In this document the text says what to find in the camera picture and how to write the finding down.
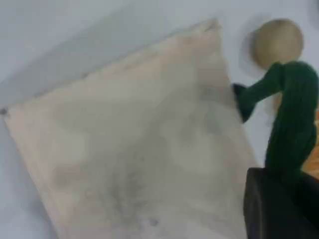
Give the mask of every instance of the black object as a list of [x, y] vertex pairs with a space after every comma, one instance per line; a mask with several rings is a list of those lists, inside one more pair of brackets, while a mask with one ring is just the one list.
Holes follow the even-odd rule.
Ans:
[[319, 239], [319, 181], [303, 173], [291, 194], [279, 175], [250, 168], [244, 217], [248, 239]]

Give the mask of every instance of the white table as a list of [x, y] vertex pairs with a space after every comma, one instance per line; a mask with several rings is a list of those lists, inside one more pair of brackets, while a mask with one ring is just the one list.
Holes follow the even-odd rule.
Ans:
[[[37, 4], [36, 0], [28, 1]], [[250, 85], [264, 74], [249, 59], [248, 39], [250, 33], [263, 22], [276, 17], [288, 17], [301, 26], [305, 37], [302, 59], [319, 70], [317, 0], [123, 0], [120, 4], [100, 0], [76, 3], [69, 0], [68, 3], [68, 10], [74, 7], [81, 14], [69, 14], [61, 2], [56, 4], [55, 11], [51, 8], [46, 11], [46, 6], [42, 6], [43, 9], [29, 7], [24, 17], [33, 19], [24, 23], [23, 41], [15, 41], [20, 37], [21, 27], [14, 21], [21, 20], [20, 15], [12, 17], [10, 8], [2, 8], [7, 14], [1, 15], [0, 28], [7, 38], [0, 40], [0, 47], [6, 49], [6, 53], [0, 55], [0, 107], [72, 81], [181, 28], [212, 17], [217, 17], [224, 29], [224, 55], [233, 82]], [[76, 34], [106, 14], [103, 20]], [[47, 40], [48, 32], [43, 33], [41, 29], [45, 29], [46, 24], [51, 27], [53, 22], [58, 25], [52, 28], [53, 32], [48, 31], [50, 41], [46, 44], [43, 41]], [[65, 39], [69, 40], [51, 50]], [[31, 44], [31, 50], [23, 42]], [[263, 163], [273, 122], [270, 102], [260, 103], [245, 125], [260, 164]], [[0, 238], [56, 238], [2, 120], [0, 152]]]

